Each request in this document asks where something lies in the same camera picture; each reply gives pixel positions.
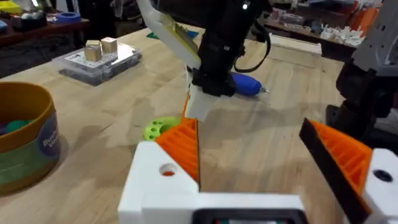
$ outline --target wooden table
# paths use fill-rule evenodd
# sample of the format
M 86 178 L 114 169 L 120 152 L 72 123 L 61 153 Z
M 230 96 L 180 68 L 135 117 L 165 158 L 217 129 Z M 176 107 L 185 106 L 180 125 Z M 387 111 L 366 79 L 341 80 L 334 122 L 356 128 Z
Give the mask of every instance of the wooden table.
M 43 181 L 0 199 L 0 223 L 117 223 L 144 127 L 160 116 L 179 116 L 185 98 L 183 63 L 161 41 L 146 38 L 149 32 L 119 39 L 142 49 L 143 61 L 96 87 L 59 75 L 51 63 L 1 80 L 34 82 L 51 92 L 62 155 Z M 241 67 L 255 65 L 265 52 L 250 40 L 246 47 Z M 252 73 L 269 95 L 217 102 L 199 124 L 201 190 L 299 194 L 310 223 L 340 223 L 340 208 L 299 130 L 304 117 L 324 122 L 326 105 L 341 102 L 335 88 L 341 67 L 325 58 L 310 68 L 269 57 Z
M 69 22 L 61 24 L 47 24 L 38 29 L 30 30 L 27 32 L 18 32 L 12 27 L 11 21 L 7 19 L 1 19 L 7 26 L 5 33 L 0 33 L 0 47 L 16 44 L 31 38 L 44 37 L 51 34 L 62 34 L 73 32 L 76 30 L 82 30 L 87 27 L 90 22 L 87 19 L 82 19 L 80 22 Z

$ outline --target blue marker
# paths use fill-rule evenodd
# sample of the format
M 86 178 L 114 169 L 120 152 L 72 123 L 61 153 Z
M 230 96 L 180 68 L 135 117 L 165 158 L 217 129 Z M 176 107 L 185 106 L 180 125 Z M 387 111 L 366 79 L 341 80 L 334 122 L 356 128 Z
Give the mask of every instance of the blue marker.
M 255 96 L 259 93 L 269 93 L 262 87 L 261 82 L 248 75 L 243 75 L 236 72 L 231 72 L 236 84 L 236 93 L 245 96 Z

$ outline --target green plastic part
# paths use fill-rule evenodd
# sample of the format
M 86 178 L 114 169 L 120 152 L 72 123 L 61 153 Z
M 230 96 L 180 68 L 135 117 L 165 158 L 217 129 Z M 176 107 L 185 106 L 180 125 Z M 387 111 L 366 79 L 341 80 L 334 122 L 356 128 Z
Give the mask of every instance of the green plastic part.
M 6 131 L 7 131 L 7 133 L 17 131 L 18 129 L 20 129 L 21 127 L 23 127 L 27 124 L 28 124 L 28 122 L 24 121 L 24 120 L 11 121 L 10 123 L 7 124 Z
M 157 136 L 163 132 L 181 123 L 181 118 L 176 117 L 162 117 L 150 122 L 144 130 L 144 140 L 154 141 Z

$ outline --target wooden block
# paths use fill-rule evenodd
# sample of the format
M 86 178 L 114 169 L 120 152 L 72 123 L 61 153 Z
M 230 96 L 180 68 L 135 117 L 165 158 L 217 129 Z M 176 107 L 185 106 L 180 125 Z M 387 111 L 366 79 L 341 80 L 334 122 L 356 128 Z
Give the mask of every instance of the wooden block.
M 118 51 L 118 40 L 110 37 L 105 37 L 101 40 L 102 51 L 104 54 Z
M 87 61 L 97 62 L 102 58 L 102 51 L 100 46 L 85 47 L 85 56 Z
M 86 42 L 86 47 L 88 46 L 95 46 L 95 47 L 99 47 L 101 45 L 99 40 L 87 40 Z

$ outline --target cylindrical container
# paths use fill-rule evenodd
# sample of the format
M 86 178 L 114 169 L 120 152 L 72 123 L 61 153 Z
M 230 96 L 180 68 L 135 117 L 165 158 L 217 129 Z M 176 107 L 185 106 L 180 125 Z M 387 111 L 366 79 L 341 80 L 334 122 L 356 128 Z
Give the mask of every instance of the cylindrical container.
M 50 93 L 30 83 L 0 83 L 0 123 L 30 121 L 0 136 L 0 194 L 45 176 L 60 155 L 57 116 Z

